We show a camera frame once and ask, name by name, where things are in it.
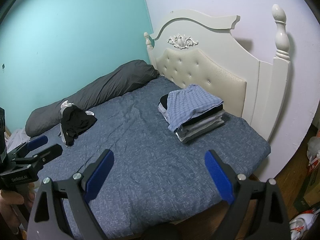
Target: screw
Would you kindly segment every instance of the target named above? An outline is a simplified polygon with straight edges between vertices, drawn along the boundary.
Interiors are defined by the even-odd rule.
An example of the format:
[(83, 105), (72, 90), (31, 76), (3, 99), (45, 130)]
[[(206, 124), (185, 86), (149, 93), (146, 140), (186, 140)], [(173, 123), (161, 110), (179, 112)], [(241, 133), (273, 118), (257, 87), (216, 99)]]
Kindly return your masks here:
[(49, 177), (46, 177), (46, 178), (43, 179), (42, 182), (43, 182), (44, 184), (47, 184), (47, 183), (50, 182), (50, 178), (49, 178)]
[(77, 172), (72, 175), (73, 179), (80, 179), (81, 178), (81, 173)]
[(268, 179), (268, 182), (271, 184), (271, 185), (275, 185), (277, 182), (275, 179)]
[(246, 179), (247, 179), (246, 175), (244, 175), (244, 174), (242, 174), (242, 173), (238, 174), (238, 175), (237, 175), (237, 178), (238, 178), (239, 180), (246, 180)]

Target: bed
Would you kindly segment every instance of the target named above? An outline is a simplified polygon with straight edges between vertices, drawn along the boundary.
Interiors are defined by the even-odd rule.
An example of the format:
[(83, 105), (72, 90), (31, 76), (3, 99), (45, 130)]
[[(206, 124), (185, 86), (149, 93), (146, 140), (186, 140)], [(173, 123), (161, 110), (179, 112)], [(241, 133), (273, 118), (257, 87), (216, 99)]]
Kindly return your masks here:
[[(47, 164), (39, 178), (70, 177), (82, 172), (104, 149), (111, 149), (115, 164), (90, 202), (110, 239), (186, 219), (220, 202), (204, 165), (207, 150), (214, 149), (237, 173), (247, 176), (270, 153), (267, 141), (281, 110), (290, 64), (284, 11), (274, 5), (272, 13), (278, 28), (277, 50), (269, 64), (253, 57), (232, 37), (230, 30), (239, 16), (171, 12), (150, 35), (154, 47), (148, 33), (144, 34), (150, 61), (160, 76), (93, 107), (96, 124), (72, 147), (63, 145), (62, 156)], [(222, 98), (227, 113), (223, 126), (182, 144), (168, 130), (157, 106), (161, 96), (191, 83)], [(59, 131), (57, 125), (43, 134), (49, 145), (62, 144)], [(68, 201), (64, 205), (71, 229), (81, 239)]]

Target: headboard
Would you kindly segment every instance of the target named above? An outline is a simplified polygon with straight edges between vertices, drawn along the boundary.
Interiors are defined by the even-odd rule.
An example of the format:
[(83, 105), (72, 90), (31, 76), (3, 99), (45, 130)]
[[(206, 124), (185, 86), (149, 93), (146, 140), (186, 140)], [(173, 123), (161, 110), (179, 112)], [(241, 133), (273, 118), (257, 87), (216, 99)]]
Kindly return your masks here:
[(188, 9), (172, 11), (153, 34), (144, 33), (150, 61), (179, 87), (198, 84), (222, 98), (227, 112), (244, 118), (268, 140), (283, 104), (290, 65), (286, 15), (276, 4), (272, 15), (277, 25), (273, 64), (258, 60), (232, 37), (230, 30), (240, 16), (211, 17)]

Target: wooden floor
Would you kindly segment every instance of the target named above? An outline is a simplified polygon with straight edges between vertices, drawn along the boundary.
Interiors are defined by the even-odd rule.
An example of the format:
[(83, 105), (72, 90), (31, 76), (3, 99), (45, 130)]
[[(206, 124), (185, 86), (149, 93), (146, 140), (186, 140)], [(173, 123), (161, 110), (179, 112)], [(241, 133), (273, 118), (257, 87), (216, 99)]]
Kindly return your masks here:
[[(275, 178), (282, 192), (290, 220), (298, 214), (293, 206), (293, 201), (295, 200), (307, 173), (307, 142), (312, 136), (315, 136), (315, 134), (316, 127), (311, 126), (295, 155)], [(255, 201), (252, 201), (237, 236), (238, 240), (241, 240), (244, 237), (250, 223), (254, 206)], [(227, 209), (228, 205), (221, 202), (208, 210), (179, 223), (177, 227), (182, 233), (183, 240), (209, 240), (213, 232), (219, 226)]]

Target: blue bed sheet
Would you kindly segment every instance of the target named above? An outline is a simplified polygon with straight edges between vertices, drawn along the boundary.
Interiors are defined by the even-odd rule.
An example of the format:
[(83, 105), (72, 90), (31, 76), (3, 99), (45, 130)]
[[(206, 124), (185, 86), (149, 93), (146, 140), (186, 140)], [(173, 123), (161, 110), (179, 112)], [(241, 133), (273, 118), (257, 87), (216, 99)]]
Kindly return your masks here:
[[(58, 137), (59, 125), (44, 133), (63, 154), (39, 178), (66, 179), (111, 149), (115, 164), (90, 207), (109, 239), (140, 233), (167, 221), (182, 220), (221, 201), (204, 165), (214, 149), (237, 173), (250, 175), (270, 153), (270, 145), (242, 119), (226, 113), (224, 125), (187, 144), (168, 130), (157, 106), (161, 96), (179, 89), (164, 77), (91, 109), (98, 121), (72, 147)], [(80, 233), (67, 201), (75, 237)]]

